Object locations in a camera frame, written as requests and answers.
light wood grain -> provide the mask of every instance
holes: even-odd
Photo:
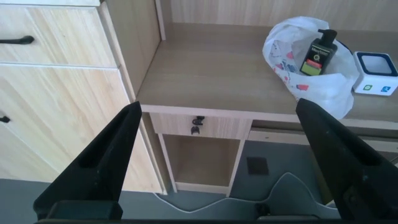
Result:
[[[387,138],[371,138],[360,136],[360,138],[374,148],[381,152],[398,152],[398,140]],[[252,128],[248,137],[249,141],[265,141],[287,144],[301,144],[309,145],[307,137],[301,131],[282,131],[272,129]]]
[[[117,67],[95,7],[0,5],[0,21],[0,39],[35,38],[0,44],[0,62]]]
[[[132,14],[129,11],[132,8],[139,11],[140,14],[135,13],[135,11]],[[159,38],[157,38],[159,31],[157,31],[157,25],[153,20],[154,8],[151,1],[108,1],[101,4],[98,12],[103,21],[114,57],[120,64],[119,69],[129,101],[133,102],[136,100],[136,93],[138,92],[138,89],[134,90],[134,88],[140,87],[141,78],[145,75],[149,62],[152,60],[154,49],[159,43]],[[137,26],[140,21],[144,21],[143,27]],[[148,114],[142,115],[140,131],[162,188],[162,193],[167,194],[170,177],[159,139],[153,131]]]
[[[50,182],[58,176],[7,124],[0,124],[0,136],[0,179]]]
[[[157,19],[159,21],[160,36],[162,40],[166,40],[166,31],[169,30],[172,21],[171,0],[155,0]]]
[[[125,67],[123,75],[128,76],[132,85],[132,95],[135,100],[142,81],[146,75],[149,64],[160,42],[159,25],[155,8],[155,1],[106,1],[107,10],[101,15],[106,20],[111,20],[110,31],[114,32],[118,46],[115,54],[118,56],[122,67]]]
[[[148,113],[142,114],[140,130],[144,137],[146,149],[150,155],[160,186],[162,187],[163,194],[167,195],[167,191],[171,185],[169,170],[167,168],[165,156],[159,141],[159,137],[154,131]]]
[[[190,184],[183,182],[176,182],[178,190],[188,190],[188,191],[196,191],[196,192],[208,192],[214,194],[226,194],[228,191],[228,187],[225,186],[215,186],[215,185],[206,185],[206,184]]]
[[[242,157],[242,152],[243,152],[243,147],[244,147],[244,143],[245,140],[240,140],[240,142],[236,142],[235,144],[239,144],[237,146],[232,145],[231,149],[232,150],[236,150],[236,153],[230,153],[230,163],[231,165],[229,165],[229,169],[230,169],[230,180],[229,180],[229,185],[228,185],[228,190],[226,192],[226,196],[229,197],[231,195],[231,191],[232,191],[232,186],[234,184],[235,181],[235,176],[236,176],[236,171],[238,171],[238,167],[239,167],[239,162],[241,160]]]
[[[159,140],[160,145],[162,146],[163,155],[165,157],[166,166],[169,172],[170,182],[172,184],[173,191],[177,193],[177,186],[175,185],[173,170],[174,172],[178,170],[178,150],[180,148],[179,143],[175,138],[166,138],[166,143],[162,134],[159,134]]]
[[[117,69],[0,64],[7,127],[59,174],[129,101]],[[162,193],[141,132],[124,190]]]
[[[196,116],[151,113],[152,124],[156,133],[191,136],[192,121]],[[246,139],[250,127],[250,119],[217,118],[205,116],[200,134],[194,136],[226,139]]]
[[[173,22],[274,26],[310,16],[333,29],[398,31],[396,0],[172,0]]]
[[[55,6],[99,6],[102,0],[0,0],[0,4]]]
[[[172,30],[138,94],[144,111],[299,121],[296,100],[261,52],[269,27],[174,24]],[[338,38],[352,51],[386,52],[398,63],[398,33],[342,31]],[[397,110],[398,91],[389,97],[354,94],[342,123],[398,129]]]

wooden cabinet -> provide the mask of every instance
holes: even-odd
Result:
[[[11,119],[4,125],[42,159],[37,166],[45,162],[52,173],[61,173],[129,104],[118,69],[0,65],[0,70],[1,110]],[[1,141],[13,145],[8,138]],[[25,165],[30,164],[21,162],[18,167],[27,169]],[[162,192],[141,133],[137,134],[124,189]]]
[[[154,1],[0,0],[0,178],[50,182],[136,100],[160,41]],[[124,190],[166,194],[143,114]]]

cabinet drawer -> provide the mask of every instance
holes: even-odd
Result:
[[[205,116],[203,125],[198,125],[200,133],[191,133],[197,118],[192,115],[151,113],[150,117],[158,134],[201,136],[210,138],[246,139],[251,127],[250,119],[218,118]]]
[[[95,7],[0,5],[0,62],[117,67]]]

blue sticker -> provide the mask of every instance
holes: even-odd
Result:
[[[389,90],[391,89],[391,87],[389,86],[385,86],[381,89],[382,92],[387,93]]]

desk surface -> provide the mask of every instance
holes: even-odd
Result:
[[[297,122],[296,100],[262,55],[270,29],[173,24],[170,37],[160,43],[138,93],[143,111],[175,113],[179,108],[183,111],[177,113],[203,114],[206,109],[228,116],[236,113],[245,117],[242,114],[246,113],[252,119]],[[398,33],[392,32],[338,33],[338,40],[352,51],[389,53],[395,63],[397,39]],[[344,122],[398,129],[398,91],[390,97],[354,94],[354,98],[354,107]]]

